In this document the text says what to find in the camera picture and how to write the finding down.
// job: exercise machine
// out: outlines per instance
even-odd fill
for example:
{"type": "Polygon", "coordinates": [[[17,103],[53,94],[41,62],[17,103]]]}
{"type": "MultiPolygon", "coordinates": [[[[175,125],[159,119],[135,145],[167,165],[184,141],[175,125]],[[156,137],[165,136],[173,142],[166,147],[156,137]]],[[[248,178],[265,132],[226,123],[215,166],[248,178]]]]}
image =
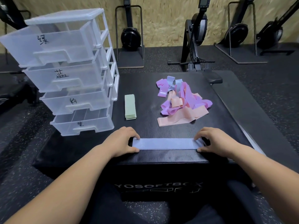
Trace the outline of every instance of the exercise machine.
{"type": "Polygon", "coordinates": [[[255,19],[255,5],[254,0],[240,0],[232,1],[228,4],[228,30],[218,44],[214,46],[221,52],[234,60],[237,64],[266,64],[267,60],[259,56],[256,45],[256,19],[255,19]],[[230,6],[231,4],[238,4],[232,22],[230,22],[230,6]],[[254,53],[241,43],[248,35],[248,25],[242,23],[245,12],[249,5],[253,9],[253,27],[254,27],[254,53]]]}
{"type": "MultiPolygon", "coordinates": [[[[256,38],[259,39],[257,46],[261,49],[269,49],[274,45],[278,44],[279,40],[283,34],[282,25],[299,9],[299,0],[297,0],[286,13],[280,18],[275,19],[274,21],[268,22],[264,28],[256,35],[256,38]]],[[[290,55],[293,53],[293,50],[267,50],[262,53],[286,53],[290,55]]]]}
{"type": "Polygon", "coordinates": [[[187,71],[206,70],[208,63],[215,61],[205,61],[199,57],[197,47],[200,46],[207,32],[207,15],[205,14],[210,5],[210,0],[199,0],[199,13],[193,15],[191,20],[185,22],[184,42],[181,61],[168,61],[168,65],[179,64],[188,65],[187,71]]]}
{"type": "Polygon", "coordinates": [[[143,44],[143,22],[142,8],[140,5],[131,5],[131,0],[123,0],[123,5],[115,8],[115,30],[116,30],[116,49],[114,49],[118,68],[142,68],[144,67],[144,44],[143,44]],[[141,34],[133,26],[131,8],[140,9],[141,34]],[[117,9],[124,8],[126,11],[127,27],[121,33],[123,47],[118,48],[117,30],[117,9]]]}

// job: chinese character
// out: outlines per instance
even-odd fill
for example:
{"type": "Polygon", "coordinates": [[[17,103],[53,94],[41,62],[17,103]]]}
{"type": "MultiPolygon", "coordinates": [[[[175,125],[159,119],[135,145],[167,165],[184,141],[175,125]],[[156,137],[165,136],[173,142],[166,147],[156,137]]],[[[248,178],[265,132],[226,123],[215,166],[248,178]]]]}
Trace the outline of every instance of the chinese character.
{"type": "Polygon", "coordinates": [[[57,76],[56,78],[59,79],[59,78],[64,78],[64,77],[69,77],[69,75],[63,75],[62,74],[62,70],[56,70],[55,72],[57,72],[57,76]]]}
{"type": "Polygon", "coordinates": [[[74,98],[73,98],[73,99],[70,98],[70,102],[72,103],[72,105],[73,105],[74,103],[77,103],[76,99],[74,99],[74,98]]]}
{"type": "Polygon", "coordinates": [[[48,42],[45,38],[45,35],[37,36],[37,39],[41,42],[40,45],[47,44],[47,42],[48,42]]]}

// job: oriented strand board wall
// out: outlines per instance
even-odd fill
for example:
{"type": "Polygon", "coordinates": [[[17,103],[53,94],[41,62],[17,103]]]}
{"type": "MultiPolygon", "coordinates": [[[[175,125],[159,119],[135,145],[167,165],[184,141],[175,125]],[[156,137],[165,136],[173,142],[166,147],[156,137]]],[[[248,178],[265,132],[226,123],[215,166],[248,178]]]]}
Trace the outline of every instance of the oriented strand board wall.
{"type": "MultiPolygon", "coordinates": [[[[33,16],[71,9],[87,9],[101,7],[109,25],[111,39],[115,47],[115,7],[122,5],[123,0],[14,0],[19,9],[27,9],[33,16]]],[[[199,0],[131,0],[132,4],[141,5],[143,9],[144,44],[146,47],[181,46],[183,43],[184,24],[198,11],[199,0]]],[[[208,31],[204,45],[222,40],[227,30],[227,4],[236,0],[211,0],[207,11],[208,31]]],[[[255,0],[257,31],[280,17],[296,0],[255,0]]],[[[299,11],[283,26],[281,41],[294,42],[299,36],[299,11]]],[[[139,9],[133,9],[133,22],[140,31],[139,9]]],[[[252,9],[247,11],[244,23],[250,28],[246,43],[253,42],[252,9]]],[[[119,42],[122,29],[126,27],[124,10],[118,11],[119,42]]]]}

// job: dark pants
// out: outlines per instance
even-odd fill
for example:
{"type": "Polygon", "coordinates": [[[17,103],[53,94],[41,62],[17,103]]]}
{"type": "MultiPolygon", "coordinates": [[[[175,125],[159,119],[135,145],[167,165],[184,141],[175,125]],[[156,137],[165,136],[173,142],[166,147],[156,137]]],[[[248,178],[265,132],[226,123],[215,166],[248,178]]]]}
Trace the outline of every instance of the dark pants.
{"type": "MultiPolygon", "coordinates": [[[[199,209],[186,224],[263,224],[252,193],[239,181],[207,185],[202,195],[200,202],[190,202],[199,209]]],[[[119,192],[110,184],[95,190],[81,223],[148,224],[125,207],[119,192]]]]}

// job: person's right hand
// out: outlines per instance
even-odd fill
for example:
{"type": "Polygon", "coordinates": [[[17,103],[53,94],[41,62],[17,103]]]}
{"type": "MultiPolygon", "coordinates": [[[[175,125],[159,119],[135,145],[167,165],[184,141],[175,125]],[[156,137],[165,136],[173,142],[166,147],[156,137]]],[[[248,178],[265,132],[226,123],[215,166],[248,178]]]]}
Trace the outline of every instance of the person's right hand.
{"type": "Polygon", "coordinates": [[[198,148],[198,152],[212,152],[219,156],[232,158],[234,151],[243,146],[218,128],[204,127],[197,132],[194,140],[197,140],[200,137],[209,139],[211,145],[198,148]]]}

